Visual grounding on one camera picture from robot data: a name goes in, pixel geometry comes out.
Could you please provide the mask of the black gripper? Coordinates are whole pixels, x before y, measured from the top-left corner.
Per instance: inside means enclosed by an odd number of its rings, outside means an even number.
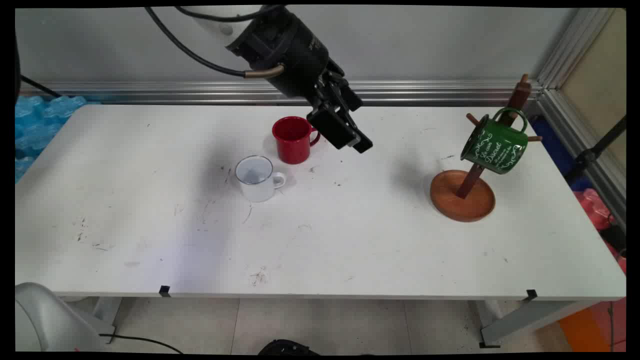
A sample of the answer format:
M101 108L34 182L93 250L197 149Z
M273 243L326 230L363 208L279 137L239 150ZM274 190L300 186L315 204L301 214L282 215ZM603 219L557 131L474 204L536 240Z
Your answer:
M253 71L283 66L267 78L289 98L306 99L312 111L307 121L334 148L365 153L373 142L350 116L363 105L318 37L294 13L279 7L250 20L227 50L244 59Z

